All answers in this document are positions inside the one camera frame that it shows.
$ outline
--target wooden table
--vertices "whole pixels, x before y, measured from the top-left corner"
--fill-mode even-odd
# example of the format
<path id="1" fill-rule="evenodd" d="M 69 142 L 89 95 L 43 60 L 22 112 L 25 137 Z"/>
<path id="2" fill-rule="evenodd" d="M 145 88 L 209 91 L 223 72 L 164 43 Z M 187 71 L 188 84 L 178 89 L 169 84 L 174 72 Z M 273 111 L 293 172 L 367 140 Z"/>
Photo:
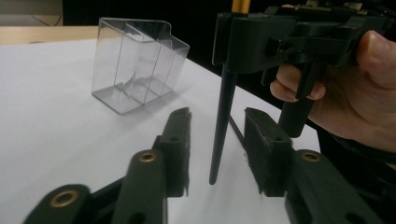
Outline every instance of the wooden table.
<path id="1" fill-rule="evenodd" d="M 97 26 L 1 26 L 0 45 L 93 39 Z"/>

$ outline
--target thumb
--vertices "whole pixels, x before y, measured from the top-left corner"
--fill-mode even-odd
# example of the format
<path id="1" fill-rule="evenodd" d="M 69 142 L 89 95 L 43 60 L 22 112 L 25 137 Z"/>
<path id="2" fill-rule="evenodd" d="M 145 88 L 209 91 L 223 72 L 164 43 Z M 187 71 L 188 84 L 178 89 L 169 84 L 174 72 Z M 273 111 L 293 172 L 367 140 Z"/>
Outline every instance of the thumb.
<path id="1" fill-rule="evenodd" d="M 396 43 L 369 31 L 361 38 L 356 59 L 374 83 L 396 89 Z"/>

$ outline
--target transparent plastic container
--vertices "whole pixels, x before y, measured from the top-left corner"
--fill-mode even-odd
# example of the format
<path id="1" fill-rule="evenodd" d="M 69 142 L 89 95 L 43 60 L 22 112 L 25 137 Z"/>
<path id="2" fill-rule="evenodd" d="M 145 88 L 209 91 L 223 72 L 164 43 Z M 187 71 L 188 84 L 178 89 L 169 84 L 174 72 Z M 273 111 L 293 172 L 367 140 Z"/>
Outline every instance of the transparent plastic container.
<path id="1" fill-rule="evenodd" d="M 171 92 L 190 50 L 166 21 L 102 18 L 92 94 L 123 114 Z"/>

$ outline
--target hand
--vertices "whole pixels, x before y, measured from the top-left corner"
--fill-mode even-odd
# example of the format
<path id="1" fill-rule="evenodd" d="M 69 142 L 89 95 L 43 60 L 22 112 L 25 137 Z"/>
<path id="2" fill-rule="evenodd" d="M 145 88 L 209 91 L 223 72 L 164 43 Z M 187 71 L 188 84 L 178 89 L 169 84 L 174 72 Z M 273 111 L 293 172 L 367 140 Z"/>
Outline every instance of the hand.
<path id="1" fill-rule="evenodd" d="M 396 153 L 396 43 L 374 31 L 358 45 L 359 65 L 329 67 L 308 98 L 315 100 L 309 118 L 346 139 Z M 282 64 L 272 94 L 294 102 L 301 71 Z"/>

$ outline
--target white table surface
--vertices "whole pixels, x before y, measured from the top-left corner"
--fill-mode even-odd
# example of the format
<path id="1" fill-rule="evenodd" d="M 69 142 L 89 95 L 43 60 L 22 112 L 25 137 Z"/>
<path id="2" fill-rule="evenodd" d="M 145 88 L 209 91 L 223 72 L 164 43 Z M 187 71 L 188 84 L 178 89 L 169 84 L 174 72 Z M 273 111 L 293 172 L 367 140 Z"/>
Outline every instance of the white table surface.
<path id="1" fill-rule="evenodd" d="M 245 151 L 229 126 L 219 178 L 209 170 L 220 78 L 187 60 L 175 91 L 119 115 L 91 95 L 96 40 L 0 47 L 0 223 L 22 223 L 48 192 L 83 184 L 91 192 L 123 177 L 132 156 L 150 149 L 169 114 L 191 111 L 189 196 L 168 200 L 168 223 L 289 223 L 283 198 L 260 195 Z M 232 116 L 245 108 L 275 120 L 280 111 L 239 88 Z M 318 150 L 314 130 L 293 139 Z"/>

